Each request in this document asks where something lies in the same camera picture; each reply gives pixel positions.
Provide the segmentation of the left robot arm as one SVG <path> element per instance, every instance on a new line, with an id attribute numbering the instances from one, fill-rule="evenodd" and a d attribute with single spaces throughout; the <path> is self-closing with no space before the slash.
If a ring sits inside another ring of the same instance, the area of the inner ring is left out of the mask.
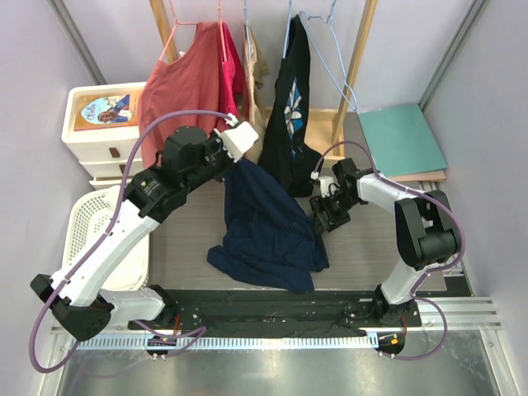
<path id="1" fill-rule="evenodd" d="M 211 134 L 192 126 L 175 130 L 154 163 L 135 174 L 118 195 L 110 229 L 74 258 L 79 268 L 70 266 L 33 279 L 33 291 L 75 340 L 85 342 L 109 324 L 139 320 L 165 329 L 174 323 L 177 305 L 161 286 L 111 291 L 103 285 L 138 243 L 186 203 L 191 192 L 220 179 L 257 139 L 247 122 Z"/>

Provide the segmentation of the navy blue t shirt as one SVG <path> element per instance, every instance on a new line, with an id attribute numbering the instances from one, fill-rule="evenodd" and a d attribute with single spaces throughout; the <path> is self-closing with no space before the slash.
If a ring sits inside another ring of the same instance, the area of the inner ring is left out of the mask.
<path id="1" fill-rule="evenodd" d="M 312 274 L 329 268 L 314 221 L 268 172 L 242 159 L 225 176 L 220 245 L 207 262 L 249 285 L 313 292 Z"/>

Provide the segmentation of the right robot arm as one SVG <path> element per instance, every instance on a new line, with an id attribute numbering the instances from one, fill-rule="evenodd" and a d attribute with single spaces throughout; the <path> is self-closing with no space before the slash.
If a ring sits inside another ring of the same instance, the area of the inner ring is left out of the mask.
<path id="1" fill-rule="evenodd" d="M 443 191 L 413 190 L 373 169 L 360 170 L 345 158 L 332 166 L 331 177 L 318 171 L 310 178 L 319 194 L 309 200 L 314 229 L 330 233 L 351 221 L 356 205 L 374 204 L 394 216 L 399 260 L 375 289 L 372 314 L 389 326 L 411 309 L 417 288 L 431 271 L 462 253 L 460 227 Z"/>

